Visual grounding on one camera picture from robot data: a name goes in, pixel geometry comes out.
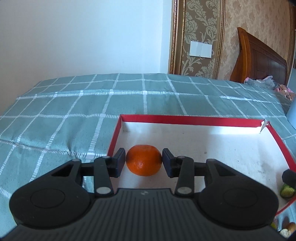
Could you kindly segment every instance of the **cardboard box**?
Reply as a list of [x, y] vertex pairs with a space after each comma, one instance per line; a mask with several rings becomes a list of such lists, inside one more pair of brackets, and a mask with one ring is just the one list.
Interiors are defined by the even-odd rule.
[[[160, 152], [168, 148], [174, 156], [188, 156], [195, 162], [214, 158], [272, 189], [279, 199], [279, 211], [294, 203], [279, 191], [281, 176], [296, 164], [269, 122], [254, 119], [121, 115], [108, 150], [112, 156], [119, 148], [126, 152], [134, 145], [155, 146]], [[177, 178], [169, 178], [162, 166], [150, 177], [137, 176], [125, 165], [119, 178], [111, 179], [117, 188], [171, 188]], [[195, 192], [205, 188], [204, 178], [195, 177]]]

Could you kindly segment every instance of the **screw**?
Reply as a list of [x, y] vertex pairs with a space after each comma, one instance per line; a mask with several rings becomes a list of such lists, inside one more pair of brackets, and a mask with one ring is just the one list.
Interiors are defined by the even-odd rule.
[[183, 195], [189, 194], [192, 192], [192, 189], [189, 187], [180, 187], [177, 189], [177, 192]]
[[96, 192], [98, 194], [108, 194], [111, 192], [111, 189], [109, 187], [100, 187], [96, 189]]

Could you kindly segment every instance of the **white grid pattern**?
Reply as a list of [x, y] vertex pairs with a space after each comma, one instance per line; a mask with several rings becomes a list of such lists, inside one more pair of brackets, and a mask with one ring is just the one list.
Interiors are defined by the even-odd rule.
[[36, 167], [35, 167], [35, 170], [34, 170], [34, 173], [30, 179], [30, 182], [33, 181], [36, 177], [36, 175], [38, 174], [38, 171], [39, 171], [39, 167], [42, 163], [42, 160], [43, 160], [43, 157], [44, 155], [48, 152], [48, 150], [50, 149], [50, 146], [56, 136], [56, 134], [58, 133], [58, 131], [62, 128], [62, 125], [64, 124], [65, 120], [69, 117], [69, 114], [70, 112], [72, 111], [72, 109], [74, 108], [74, 106], [76, 105], [77, 101], [81, 98], [82, 95], [78, 96], [78, 98], [74, 101], [74, 103], [72, 104], [72, 106], [70, 107], [70, 109], [68, 110], [67, 114], [64, 116], [64, 118], [62, 119], [61, 123], [59, 124], [59, 126], [57, 127], [56, 131], [51, 135], [45, 149], [41, 152], [41, 155], [40, 157], [38, 158], [38, 161], [37, 161], [37, 164], [36, 164]]
[[144, 74], [142, 74], [142, 93], [143, 93], [143, 112], [145, 115], [148, 114], [148, 107], [147, 107], [147, 91], [146, 91], [146, 87], [145, 87], [145, 78], [144, 78]]
[[187, 115], [187, 112], [186, 112], [186, 110], [185, 110], [185, 108], [184, 108], [184, 106], [183, 106], [183, 104], [182, 104], [182, 102], [181, 102], [181, 100], [180, 100], [180, 97], [179, 97], [180, 93], [177, 93], [175, 87], [174, 87], [173, 84], [172, 84], [172, 81], [170, 80], [170, 78], [168, 77], [167, 74], [166, 74], [166, 77], [167, 77], [167, 81], [168, 81], [170, 87], [172, 88], [174, 94], [176, 95], [176, 98], [177, 98], [177, 100], [178, 100], [178, 102], [179, 102], [179, 105], [180, 105], [180, 107], [181, 107], [181, 110], [183, 111], [184, 115]]
[[[27, 106], [20, 112], [20, 114], [21, 113], [23, 113], [24, 111], [25, 111], [25, 109], [33, 102], [33, 100], [34, 99], [32, 99], [31, 101], [30, 101], [30, 103], [29, 104], [27, 104]], [[3, 135], [3, 133], [15, 122], [15, 120], [17, 119], [17, 117], [16, 118], [14, 118], [14, 120], [0, 133], [0, 138], [1, 138], [1, 136]]]
[[294, 155], [294, 153], [292, 152], [292, 150], [290, 149], [290, 147], [287, 145], [286, 140], [284, 140], [284, 144], [288, 148], [288, 150], [289, 150], [291, 156], [293, 157], [293, 159], [296, 160], [296, 156]]
[[[222, 94], [224, 94], [226, 97], [229, 97], [227, 96], [225, 93], [223, 93], [217, 86], [215, 86]], [[247, 118], [247, 116], [241, 111], [241, 109], [233, 102], [232, 98], [228, 98], [232, 103], [233, 105], [237, 108], [237, 110], [241, 113], [241, 115], [244, 117], [244, 118]]]
[[[3, 141], [3, 140], [0, 140], [0, 143], [5, 143], [5, 144], [9, 144], [9, 145], [12, 145], [12, 149], [11, 149], [11, 152], [13, 151], [13, 149], [17, 146], [21, 149], [26, 149], [26, 150], [37, 150], [37, 151], [40, 151], [41, 152], [41, 155], [40, 155], [40, 158], [37, 162], [37, 165], [36, 165], [36, 168], [34, 170], [34, 173], [32, 175], [32, 178], [31, 180], [33, 180], [37, 173], [38, 173], [38, 170], [39, 170], [39, 166], [41, 165], [41, 162], [42, 162], [42, 159], [43, 159], [43, 156], [45, 153], [58, 153], [58, 154], [61, 154], [61, 155], [71, 155], [71, 156], [75, 156], [77, 158], [86, 158], [87, 161], [90, 161], [91, 159], [94, 159], [94, 158], [97, 158], [99, 156], [105, 156], [106, 154], [105, 153], [94, 153], [94, 147], [96, 145], [96, 142], [98, 140], [98, 136], [99, 136], [99, 133], [100, 133], [100, 128], [102, 126], [102, 122], [103, 122], [103, 119], [104, 118], [118, 118], [119, 116], [118, 115], [107, 115], [106, 114], [106, 110], [108, 108], [108, 105], [109, 105], [109, 101], [111, 99], [111, 97], [113, 95], [130, 95], [130, 94], [139, 94], [139, 95], [143, 95], [143, 103], [144, 103], [144, 114], [148, 113], [147, 111], [147, 95], [175, 95], [179, 104], [180, 104], [180, 107], [182, 109], [182, 112], [184, 115], [187, 115], [187, 112], [179, 98], [180, 95], [192, 95], [192, 96], [205, 96], [206, 97], [206, 100], [208, 101], [208, 103], [213, 107], [213, 109], [215, 110], [215, 112], [217, 113], [217, 115], [205, 115], [205, 116], [211, 116], [211, 117], [229, 117], [229, 118], [237, 118], [237, 115], [221, 115], [220, 112], [217, 110], [217, 108], [215, 108], [215, 106], [211, 103], [211, 101], [209, 100], [209, 96], [208, 95], [204, 95], [203, 92], [201, 91], [201, 89], [198, 87], [199, 85], [213, 85], [215, 86], [222, 94], [224, 94], [224, 96], [218, 96], [222, 99], [229, 99], [231, 100], [231, 102], [234, 104], [234, 106], [240, 111], [240, 113], [242, 114], [243, 117], [245, 118], [276, 118], [280, 123], [282, 123], [279, 119], [280, 118], [286, 118], [285, 115], [263, 115], [259, 112], [259, 110], [252, 104], [252, 102], [261, 102], [264, 105], [264, 103], [271, 103], [274, 105], [274, 107], [276, 108], [275, 104], [281, 104], [285, 107], [288, 108], [288, 106], [291, 104], [289, 102], [289, 100], [285, 100], [286, 103], [279, 103], [279, 100], [277, 100], [274, 96], [271, 96], [268, 92], [262, 92], [262, 91], [257, 91], [256, 89], [246, 89], [243, 85], [240, 85], [240, 86], [236, 86], [236, 87], [232, 87], [230, 86], [227, 82], [227, 85], [228, 86], [225, 86], [225, 85], [217, 85], [217, 84], [214, 84], [213, 82], [211, 82], [210, 80], [209, 83], [195, 83], [192, 81], [192, 78], [189, 77], [189, 80], [190, 82], [185, 82], [185, 81], [175, 81], [175, 80], [171, 80], [168, 75], [166, 75], [167, 77], [167, 80], [150, 80], [150, 79], [145, 79], [144, 78], [144, 74], [142, 74], [142, 77], [141, 79], [136, 79], [136, 80], [118, 80], [119, 79], [119, 74], [117, 75], [117, 78], [115, 80], [98, 80], [98, 81], [95, 81], [95, 78], [96, 78], [96, 75], [94, 75], [94, 77], [92, 78], [91, 81], [89, 82], [76, 82], [76, 83], [73, 83], [73, 80], [75, 79], [75, 77], [73, 77], [71, 79], [71, 81], [67, 84], [55, 84], [55, 82], [58, 80], [56, 79], [52, 84], [50, 85], [47, 85], [47, 86], [39, 86], [39, 84], [41, 83], [38, 83], [37, 86], [35, 86], [33, 89], [36, 89], [36, 88], [46, 88], [44, 89], [43, 91], [41, 91], [40, 93], [38, 94], [35, 94], [33, 96], [21, 96], [19, 98], [17, 98], [17, 101], [14, 103], [14, 105], [3, 115], [3, 116], [0, 116], [0, 120], [3, 119], [3, 118], [18, 118], [18, 117], [23, 117], [23, 118], [37, 118], [37, 117], [42, 117], [42, 118], [61, 118], [62, 119], [62, 122], [60, 123], [60, 125], [58, 126], [58, 128], [56, 129], [56, 131], [53, 133], [53, 135], [51, 136], [46, 148], [42, 149], [42, 148], [37, 148], [37, 147], [30, 147], [30, 146], [26, 146], [26, 145], [23, 145], [23, 144], [20, 144], [20, 139], [21, 139], [21, 136], [22, 134], [26, 131], [26, 129], [22, 132], [22, 134], [18, 137], [17, 139], [17, 142], [14, 143], [14, 142], [8, 142], [8, 141]], [[98, 92], [97, 90], [85, 90], [85, 91], [81, 91], [80, 93], [71, 93], [71, 91], [68, 91], [68, 93], [64, 93], [64, 94], [58, 94], [58, 92], [54, 93], [54, 94], [48, 94], [48, 93], [45, 93], [45, 94], [42, 94], [43, 92], [45, 92], [45, 90], [47, 90], [50, 86], [58, 86], [58, 85], [63, 85], [64, 87], [61, 89], [61, 90], [64, 90], [67, 86], [69, 85], [74, 85], [74, 84], [81, 84], [81, 83], [88, 83], [87, 87], [85, 89], [87, 89], [88, 87], [91, 86], [92, 83], [98, 83], [98, 82], [103, 82], [103, 81], [114, 81], [114, 84], [113, 84], [113, 87], [111, 90], [108, 90], [108, 91], [104, 91], [102, 90], [102, 92]], [[142, 91], [121, 91], [121, 90], [114, 90], [114, 88], [116, 87], [116, 84], [118, 82], [130, 82], [130, 81], [142, 81]], [[169, 91], [147, 91], [146, 90], [146, 86], [145, 86], [145, 82], [147, 81], [152, 81], [152, 82], [168, 82], [169, 85], [171, 86], [173, 92], [169, 92]], [[176, 92], [175, 88], [174, 88], [174, 85], [172, 84], [172, 82], [176, 82], [176, 83], [185, 83], [185, 84], [192, 84], [199, 92], [200, 94], [190, 94], [190, 93], [178, 93]], [[239, 92], [236, 91], [236, 89], [239, 89], [239, 88], [243, 88], [247, 91], [253, 91], [253, 92], [257, 92], [257, 93], [260, 93], [261, 96], [266, 99], [266, 101], [262, 101], [262, 100], [256, 100], [256, 99], [248, 99], [248, 98], [238, 98], [238, 97], [233, 97], [233, 96], [227, 96], [225, 93], [223, 93], [221, 91], [221, 89], [219, 89], [218, 87], [223, 87], [223, 88], [230, 88], [230, 89], [233, 89], [236, 93], [239, 94]], [[270, 100], [268, 100], [266, 97], [264, 97], [264, 95], [268, 95], [270, 96], [272, 99], [275, 100], [275, 102], [271, 102]], [[103, 111], [102, 113], [95, 113], [95, 114], [91, 114], [91, 115], [84, 115], [84, 114], [70, 114], [71, 110], [73, 109], [73, 107], [75, 106], [75, 104], [77, 103], [77, 101], [79, 100], [79, 98], [81, 96], [89, 96], [89, 95], [108, 95], [108, 98], [107, 98], [107, 101], [104, 105], [104, 108], [103, 108]], [[52, 99], [50, 101], [52, 101], [54, 98], [56, 97], [67, 97], [67, 96], [77, 96], [78, 98], [76, 99], [76, 101], [72, 104], [70, 110], [67, 112], [66, 115], [43, 115], [41, 114], [41, 112], [39, 112], [39, 114], [37, 115], [22, 115], [21, 113], [26, 109], [25, 109], [17, 116], [8, 116], [6, 115], [16, 104], [19, 100], [21, 99], [32, 99], [31, 102], [35, 99], [38, 99], [38, 98], [46, 98], [46, 97], [51, 97]], [[241, 100], [241, 101], [248, 101], [259, 113], [259, 115], [245, 115], [240, 109], [239, 107], [232, 101], [232, 100]], [[98, 120], [98, 123], [97, 123], [97, 126], [96, 126], [96, 130], [94, 132], [94, 136], [93, 136], [93, 139], [91, 141], [91, 144], [89, 146], [89, 151], [87, 153], [78, 153], [78, 152], [73, 152], [73, 151], [69, 151], [69, 150], [52, 150], [50, 149], [50, 145], [52, 143], [52, 141], [54, 140], [55, 138], [55, 135], [57, 134], [57, 132], [59, 131], [59, 129], [62, 127], [64, 121], [69, 118], [69, 117], [84, 117], [84, 118], [90, 118], [90, 117], [99, 117], [99, 120]], [[288, 137], [285, 137], [285, 138], [282, 138], [282, 140], [284, 141], [284, 143], [286, 144], [286, 140], [289, 139], [289, 138], [293, 138], [293, 137], [296, 137], [296, 134], [294, 135], [290, 135]], [[11, 193], [9, 193], [8, 191], [4, 190], [2, 187], [0, 187], [0, 193], [2, 195], [4, 195], [5, 197], [7, 198], [10, 198], [11, 196]]]

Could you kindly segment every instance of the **ribbed plastic surface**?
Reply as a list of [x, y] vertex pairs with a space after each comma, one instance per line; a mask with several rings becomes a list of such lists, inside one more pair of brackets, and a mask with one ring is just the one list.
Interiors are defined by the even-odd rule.
[[284, 240], [270, 227], [252, 231], [220, 227], [200, 214], [190, 199], [177, 198], [169, 189], [120, 189], [97, 199], [82, 219], [54, 230], [19, 225], [4, 241], [139, 241]]

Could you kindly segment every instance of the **bed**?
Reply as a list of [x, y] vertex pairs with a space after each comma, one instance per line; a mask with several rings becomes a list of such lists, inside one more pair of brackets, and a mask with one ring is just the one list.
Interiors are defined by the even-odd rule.
[[241, 50], [230, 80], [243, 83], [247, 77], [256, 80], [272, 75], [277, 83], [287, 85], [286, 60], [243, 28], [237, 30]]
[[0, 116], [0, 237], [15, 226], [12, 193], [68, 160], [105, 156], [120, 114], [267, 119], [295, 159], [296, 130], [285, 116], [290, 104], [273, 91], [173, 74], [41, 81]]

